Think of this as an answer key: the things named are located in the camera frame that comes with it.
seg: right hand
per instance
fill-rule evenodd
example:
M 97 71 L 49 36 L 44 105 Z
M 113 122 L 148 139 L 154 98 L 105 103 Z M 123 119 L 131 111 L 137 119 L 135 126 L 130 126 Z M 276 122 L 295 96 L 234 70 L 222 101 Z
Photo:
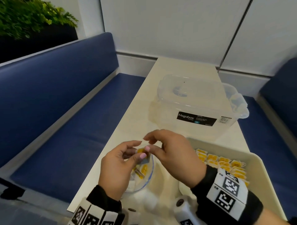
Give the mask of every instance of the right hand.
M 190 142 L 169 130 L 154 130 L 144 138 L 150 145 L 145 150 L 155 155 L 165 169 L 189 188 L 195 187 L 206 173 L 206 165 L 198 158 Z M 162 148 L 155 146 L 162 142 Z

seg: clear bowl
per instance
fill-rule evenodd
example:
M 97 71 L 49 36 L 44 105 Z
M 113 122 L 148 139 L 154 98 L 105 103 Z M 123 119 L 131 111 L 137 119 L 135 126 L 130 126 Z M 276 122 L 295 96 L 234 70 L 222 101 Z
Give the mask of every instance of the clear bowl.
M 143 179 L 140 179 L 138 176 L 136 176 L 136 178 L 135 178 L 136 185 L 135 185 L 134 190 L 126 191 L 126 193 L 135 193 L 135 192 L 143 189 L 149 183 L 149 181 L 151 180 L 153 171 L 154 171 L 154 158 L 153 158 L 152 154 L 151 154 L 150 162 L 147 163 L 147 165 L 148 165 L 148 170 L 147 170 L 145 177 Z

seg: table surface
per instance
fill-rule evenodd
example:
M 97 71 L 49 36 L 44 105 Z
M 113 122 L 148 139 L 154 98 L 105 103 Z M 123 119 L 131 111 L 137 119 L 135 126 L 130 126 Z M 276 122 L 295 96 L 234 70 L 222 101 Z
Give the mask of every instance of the table surface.
M 96 160 L 67 210 L 74 212 L 83 197 L 97 185 L 101 159 L 123 141 L 142 140 L 158 126 L 149 118 L 151 103 L 156 98 L 159 81 L 167 74 L 190 74 L 198 78 L 221 81 L 215 66 L 198 62 L 160 57 L 143 82 L 102 153 Z M 238 122 L 234 123 L 214 144 L 249 152 Z M 142 224 L 178 224 L 170 210 L 173 200 L 180 196 L 178 181 L 154 157 L 155 168 L 150 183 L 143 190 L 124 197 L 124 208 L 142 212 Z

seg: leaves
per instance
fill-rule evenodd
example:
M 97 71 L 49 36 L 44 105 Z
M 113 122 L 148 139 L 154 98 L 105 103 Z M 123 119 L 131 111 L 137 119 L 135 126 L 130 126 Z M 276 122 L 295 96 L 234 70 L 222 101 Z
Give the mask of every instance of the leaves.
M 46 25 L 77 27 L 78 20 L 61 7 L 41 0 L 0 0 L 0 36 L 29 38 Z

